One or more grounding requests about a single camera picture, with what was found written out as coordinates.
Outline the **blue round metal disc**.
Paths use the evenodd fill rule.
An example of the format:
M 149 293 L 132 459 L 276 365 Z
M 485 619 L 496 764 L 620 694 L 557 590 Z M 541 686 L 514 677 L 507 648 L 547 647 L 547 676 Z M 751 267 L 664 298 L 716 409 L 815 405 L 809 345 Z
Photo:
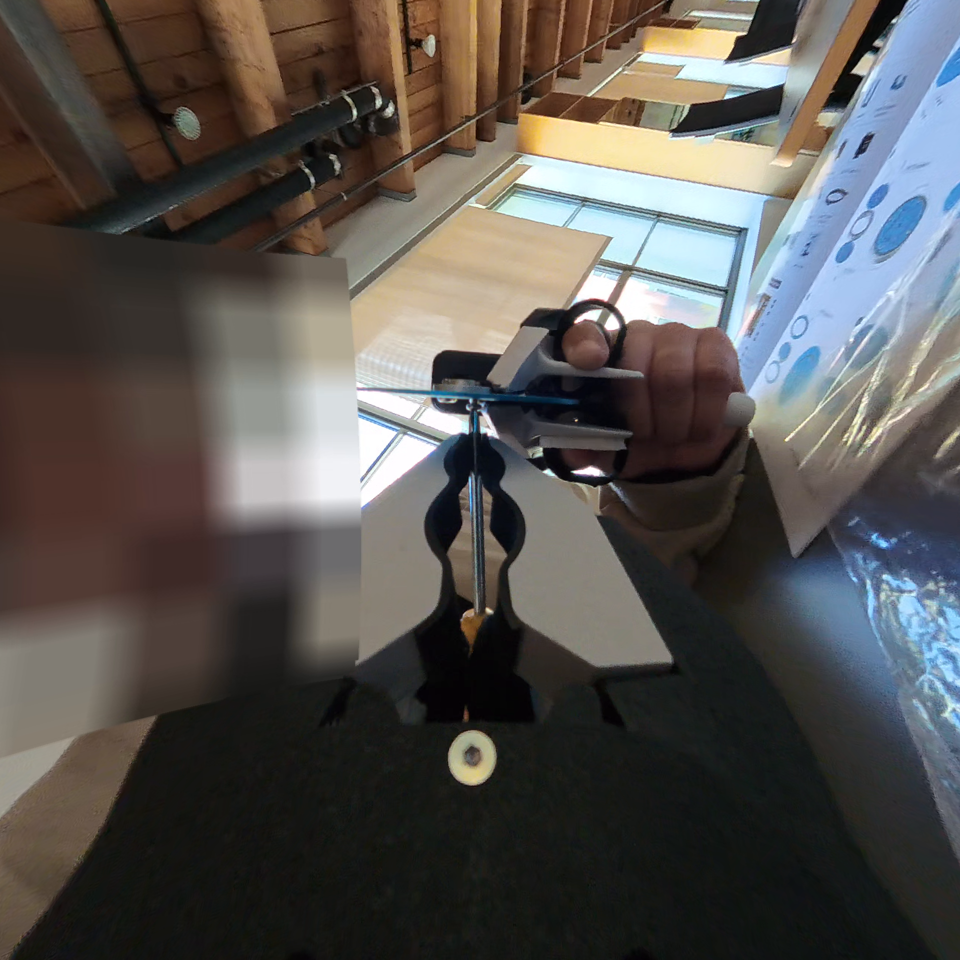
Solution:
M 475 387 L 466 390 L 419 390 L 406 388 L 386 388 L 386 387 L 357 387 L 358 394 L 382 393 L 400 396 L 405 399 L 418 399 L 421 401 L 440 402 L 445 404 L 459 403 L 463 404 L 511 404 L 511 405 L 530 405 L 530 406 L 551 406 L 574 409 L 581 406 L 582 401 L 576 397 L 564 397 L 558 395 L 541 395 L 529 392 L 510 392 L 496 389 L 486 389 Z

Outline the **person's beige jacket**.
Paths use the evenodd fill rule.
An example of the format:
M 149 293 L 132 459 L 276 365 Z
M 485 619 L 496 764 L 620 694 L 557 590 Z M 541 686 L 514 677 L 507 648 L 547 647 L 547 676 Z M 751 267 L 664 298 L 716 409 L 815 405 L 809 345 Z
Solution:
M 150 716 L 75 739 L 1 823 L 1 957 L 54 904 L 101 832 L 144 740 Z

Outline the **grey metal ceiling duct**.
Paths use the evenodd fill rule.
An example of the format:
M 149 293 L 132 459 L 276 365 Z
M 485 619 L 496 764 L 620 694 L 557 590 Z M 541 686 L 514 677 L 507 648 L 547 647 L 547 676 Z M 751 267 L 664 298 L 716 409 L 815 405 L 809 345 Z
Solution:
M 1 3 L 1 92 L 81 209 L 140 184 L 107 114 L 41 2 Z

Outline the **white assembly instruction sheet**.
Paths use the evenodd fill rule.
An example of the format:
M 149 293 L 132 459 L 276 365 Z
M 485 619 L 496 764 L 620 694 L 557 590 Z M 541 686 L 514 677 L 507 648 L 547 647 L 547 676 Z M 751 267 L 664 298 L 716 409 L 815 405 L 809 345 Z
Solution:
M 753 436 L 800 556 L 958 379 L 958 2 L 909 2 L 786 252 Z

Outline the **person's left forearm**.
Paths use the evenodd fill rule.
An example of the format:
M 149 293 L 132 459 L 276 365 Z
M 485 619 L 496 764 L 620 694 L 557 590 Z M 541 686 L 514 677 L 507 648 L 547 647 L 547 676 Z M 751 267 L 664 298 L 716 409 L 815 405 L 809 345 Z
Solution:
M 794 563 L 761 451 L 741 432 L 712 472 L 601 486 L 584 494 L 697 594 L 743 594 Z

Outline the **black ceiling pipe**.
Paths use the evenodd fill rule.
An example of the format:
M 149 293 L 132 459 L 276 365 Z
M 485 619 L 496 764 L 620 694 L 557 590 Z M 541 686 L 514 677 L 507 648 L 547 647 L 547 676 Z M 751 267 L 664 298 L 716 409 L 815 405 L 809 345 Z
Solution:
M 211 212 L 170 234 L 178 243 L 212 245 L 240 233 L 251 224 L 272 216 L 281 207 L 341 177 L 343 164 L 335 152 L 323 151 L 299 162 L 291 172 L 260 186 L 243 198 Z
M 302 148 L 351 123 L 371 116 L 395 128 L 395 100 L 367 82 L 295 113 L 290 121 L 245 143 L 186 165 L 162 179 L 136 186 L 123 196 L 82 211 L 64 225 L 102 234 L 126 234 L 141 228 L 238 177 Z

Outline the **beige roller blind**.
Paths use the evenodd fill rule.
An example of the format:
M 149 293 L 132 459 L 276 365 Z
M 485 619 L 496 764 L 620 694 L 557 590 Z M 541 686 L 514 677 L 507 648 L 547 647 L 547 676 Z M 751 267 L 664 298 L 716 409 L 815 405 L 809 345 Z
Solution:
M 360 385 L 426 389 L 436 354 L 502 354 L 537 308 L 569 306 L 610 237 L 470 205 L 351 301 Z

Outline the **wood-edged office desk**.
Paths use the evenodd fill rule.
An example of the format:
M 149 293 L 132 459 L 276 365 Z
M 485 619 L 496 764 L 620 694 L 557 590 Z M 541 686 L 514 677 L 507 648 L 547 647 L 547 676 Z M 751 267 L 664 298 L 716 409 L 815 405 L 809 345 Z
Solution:
M 877 1 L 809 1 L 790 49 L 772 164 L 798 158 L 818 115 L 876 10 Z

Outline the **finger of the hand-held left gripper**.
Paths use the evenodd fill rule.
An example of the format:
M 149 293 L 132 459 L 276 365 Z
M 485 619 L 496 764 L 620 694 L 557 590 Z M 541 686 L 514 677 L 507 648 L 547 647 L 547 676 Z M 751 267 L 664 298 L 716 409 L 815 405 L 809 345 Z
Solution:
M 628 430 L 593 424 L 582 425 L 521 407 L 490 407 L 489 428 L 498 440 L 515 452 L 540 450 L 626 450 L 632 437 Z
M 642 380 L 637 370 L 616 366 L 582 369 L 552 356 L 554 332 L 545 327 L 522 326 L 487 375 L 490 389 L 506 394 L 524 394 L 534 384 L 549 380 L 563 385 L 586 380 Z

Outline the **clear plastic bag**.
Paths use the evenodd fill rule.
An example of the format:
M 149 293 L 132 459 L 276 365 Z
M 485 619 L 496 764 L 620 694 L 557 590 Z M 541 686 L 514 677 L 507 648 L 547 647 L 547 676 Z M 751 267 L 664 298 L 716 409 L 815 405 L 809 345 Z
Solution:
M 958 212 L 883 294 L 789 435 L 866 594 L 907 720 L 958 766 Z

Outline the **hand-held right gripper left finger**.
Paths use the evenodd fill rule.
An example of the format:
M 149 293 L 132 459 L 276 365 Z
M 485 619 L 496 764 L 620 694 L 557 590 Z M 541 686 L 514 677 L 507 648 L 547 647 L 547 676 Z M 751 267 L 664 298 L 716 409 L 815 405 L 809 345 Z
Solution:
M 462 526 L 466 439 L 452 437 L 361 512 L 358 683 L 383 691 L 402 722 L 452 719 L 469 647 L 449 551 Z

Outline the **yellow-handled screwdriver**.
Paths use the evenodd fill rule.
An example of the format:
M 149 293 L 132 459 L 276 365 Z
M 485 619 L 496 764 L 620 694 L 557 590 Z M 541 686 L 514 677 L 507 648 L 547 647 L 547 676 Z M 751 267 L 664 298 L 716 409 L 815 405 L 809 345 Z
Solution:
M 474 652 L 474 644 L 487 613 L 485 510 L 482 477 L 479 472 L 479 442 L 481 405 L 478 400 L 466 402 L 467 434 L 470 449 L 470 472 L 467 481 L 471 534 L 471 570 L 473 605 L 461 617 L 460 627 L 467 645 L 467 653 Z

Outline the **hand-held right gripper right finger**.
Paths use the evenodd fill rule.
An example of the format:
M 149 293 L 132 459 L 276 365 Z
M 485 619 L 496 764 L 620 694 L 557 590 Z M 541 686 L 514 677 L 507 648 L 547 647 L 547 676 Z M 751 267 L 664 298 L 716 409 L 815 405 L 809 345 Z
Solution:
M 505 552 L 478 665 L 543 721 L 570 689 L 674 670 L 674 657 L 598 517 L 571 486 L 501 440 L 482 477 L 489 531 Z

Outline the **person's left hand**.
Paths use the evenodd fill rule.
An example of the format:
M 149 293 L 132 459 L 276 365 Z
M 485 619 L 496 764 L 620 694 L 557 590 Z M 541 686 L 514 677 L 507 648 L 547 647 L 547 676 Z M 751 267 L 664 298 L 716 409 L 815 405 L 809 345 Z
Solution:
M 611 389 L 613 408 L 631 433 L 623 467 L 614 467 L 614 454 L 590 450 L 564 450 L 565 465 L 629 482 L 714 474 L 742 436 L 724 424 L 729 396 L 744 390 L 727 334 L 717 327 L 635 319 L 625 327 L 616 366 L 642 374 L 614 381 Z

